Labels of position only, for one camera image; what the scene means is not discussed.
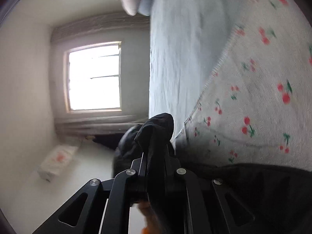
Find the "black quilted long coat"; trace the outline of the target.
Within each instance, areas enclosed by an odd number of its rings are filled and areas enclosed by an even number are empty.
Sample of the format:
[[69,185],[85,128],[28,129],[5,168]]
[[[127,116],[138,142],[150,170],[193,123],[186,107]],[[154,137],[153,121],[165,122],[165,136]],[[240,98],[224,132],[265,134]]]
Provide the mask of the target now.
[[311,173],[284,166],[186,163],[212,233],[311,233]]

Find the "bed with light blue sheet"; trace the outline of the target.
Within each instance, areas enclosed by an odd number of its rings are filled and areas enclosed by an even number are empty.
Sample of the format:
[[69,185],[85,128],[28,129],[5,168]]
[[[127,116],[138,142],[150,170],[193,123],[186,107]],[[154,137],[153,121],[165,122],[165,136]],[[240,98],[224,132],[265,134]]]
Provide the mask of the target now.
[[[304,13],[303,1],[294,0]],[[149,115],[184,128],[230,39],[245,0],[153,0]]]

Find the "grey patterned curtain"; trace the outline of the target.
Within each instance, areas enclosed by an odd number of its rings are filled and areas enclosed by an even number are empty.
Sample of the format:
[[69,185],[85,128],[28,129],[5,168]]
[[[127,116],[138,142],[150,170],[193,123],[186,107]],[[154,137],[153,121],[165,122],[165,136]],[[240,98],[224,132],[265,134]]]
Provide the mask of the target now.
[[146,29],[149,27],[150,18],[148,16],[140,14],[130,16],[125,12],[109,13],[91,16],[55,27],[51,34],[50,43],[60,43],[97,32],[133,28]]

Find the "bright window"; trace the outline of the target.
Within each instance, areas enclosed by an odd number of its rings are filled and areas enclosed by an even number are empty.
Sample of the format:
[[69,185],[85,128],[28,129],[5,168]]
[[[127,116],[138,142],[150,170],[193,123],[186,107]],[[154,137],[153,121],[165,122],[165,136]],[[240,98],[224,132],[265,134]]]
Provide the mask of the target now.
[[63,54],[67,112],[120,112],[121,41],[72,48]]

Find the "white tissue pack on floor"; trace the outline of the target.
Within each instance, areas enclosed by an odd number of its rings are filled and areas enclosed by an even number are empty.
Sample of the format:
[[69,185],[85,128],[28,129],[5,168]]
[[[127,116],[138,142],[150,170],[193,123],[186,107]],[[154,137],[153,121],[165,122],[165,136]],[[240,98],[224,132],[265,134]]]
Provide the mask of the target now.
[[38,168],[39,177],[51,182],[71,163],[78,148],[78,146],[66,144],[57,145],[40,164]]

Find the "white cherry print sheet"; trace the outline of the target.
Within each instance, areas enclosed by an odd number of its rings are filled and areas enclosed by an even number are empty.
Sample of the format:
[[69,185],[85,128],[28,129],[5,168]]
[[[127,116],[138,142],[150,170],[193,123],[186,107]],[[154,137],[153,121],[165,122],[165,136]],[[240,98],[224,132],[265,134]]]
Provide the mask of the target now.
[[175,142],[186,162],[311,170],[311,26],[294,0],[245,0]]

